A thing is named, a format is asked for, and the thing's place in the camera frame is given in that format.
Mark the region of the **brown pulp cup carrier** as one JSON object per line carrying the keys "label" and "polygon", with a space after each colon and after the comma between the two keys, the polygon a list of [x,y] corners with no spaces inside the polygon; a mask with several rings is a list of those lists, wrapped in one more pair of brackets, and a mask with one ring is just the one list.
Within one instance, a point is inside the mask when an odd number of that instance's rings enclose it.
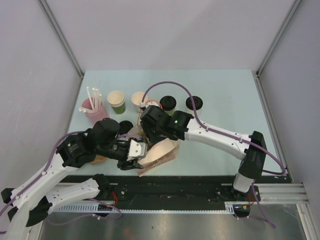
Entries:
{"label": "brown pulp cup carrier", "polygon": [[90,162],[91,165],[96,165],[96,164],[101,164],[104,163],[105,161],[107,161],[107,157],[105,156],[101,156],[101,155],[96,155],[94,160],[92,162]]}

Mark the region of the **paper bag with orange handles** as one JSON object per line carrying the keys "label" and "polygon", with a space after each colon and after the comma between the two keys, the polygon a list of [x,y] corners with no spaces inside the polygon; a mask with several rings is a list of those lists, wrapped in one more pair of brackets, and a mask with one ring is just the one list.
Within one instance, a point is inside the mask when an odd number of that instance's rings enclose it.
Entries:
{"label": "paper bag with orange handles", "polygon": [[[130,138],[133,138],[133,136],[146,137],[140,124],[140,116],[142,112],[140,112],[140,108],[136,108],[136,110],[138,112],[137,124],[128,132],[128,135]],[[150,144],[147,143],[147,140],[145,139],[144,142],[147,144],[147,153],[145,158],[138,161],[138,163],[143,165],[144,168],[136,170],[140,177],[145,175],[147,172],[150,172],[152,169],[158,168],[160,165],[176,159],[178,156],[180,149],[179,140],[174,141],[166,138],[156,144]]]}

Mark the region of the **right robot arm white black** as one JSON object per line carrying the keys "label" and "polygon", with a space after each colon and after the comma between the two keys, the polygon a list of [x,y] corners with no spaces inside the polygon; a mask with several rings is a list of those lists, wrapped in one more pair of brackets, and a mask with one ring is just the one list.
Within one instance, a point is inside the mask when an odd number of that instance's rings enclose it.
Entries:
{"label": "right robot arm white black", "polygon": [[158,106],[148,106],[140,115],[139,123],[147,140],[158,143],[166,138],[202,143],[222,150],[240,160],[235,175],[231,196],[242,201],[248,196],[252,183],[261,177],[266,153],[262,133],[254,131],[251,135],[239,134],[214,127],[197,119],[194,115],[176,110],[167,114]]}

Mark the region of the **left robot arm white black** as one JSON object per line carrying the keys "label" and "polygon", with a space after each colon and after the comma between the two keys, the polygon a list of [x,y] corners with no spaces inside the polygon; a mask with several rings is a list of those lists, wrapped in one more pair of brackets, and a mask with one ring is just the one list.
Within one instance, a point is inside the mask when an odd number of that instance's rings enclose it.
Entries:
{"label": "left robot arm white black", "polygon": [[47,163],[20,187],[1,192],[4,209],[9,206],[10,224],[3,231],[6,240],[24,240],[27,230],[54,210],[80,200],[105,200],[111,187],[103,174],[96,174],[77,185],[53,191],[53,187],[70,173],[91,163],[97,156],[117,160],[121,170],[141,169],[139,160],[147,154],[144,137],[120,134],[120,124],[105,118],[85,131],[75,131],[61,137]]}

